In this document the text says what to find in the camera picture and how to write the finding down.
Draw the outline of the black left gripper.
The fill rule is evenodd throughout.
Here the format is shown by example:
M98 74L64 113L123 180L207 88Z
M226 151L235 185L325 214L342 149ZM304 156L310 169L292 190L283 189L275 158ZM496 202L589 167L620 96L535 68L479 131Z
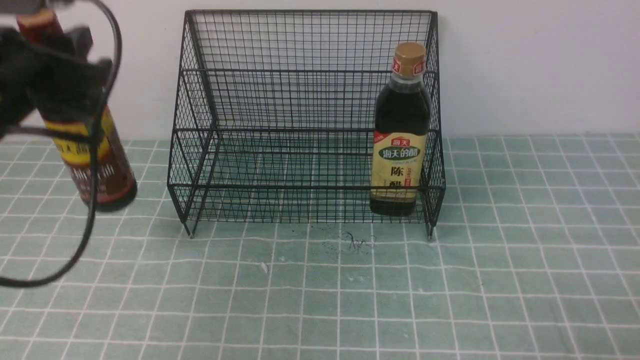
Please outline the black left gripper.
M89 135L70 130L24 126L34 111L61 125L80 124L90 133L110 82L114 62L87 60L93 45L90 29L80 26L45 37L44 44L27 40L12 27L1 28L1 136L38 135L66 141L87 141Z

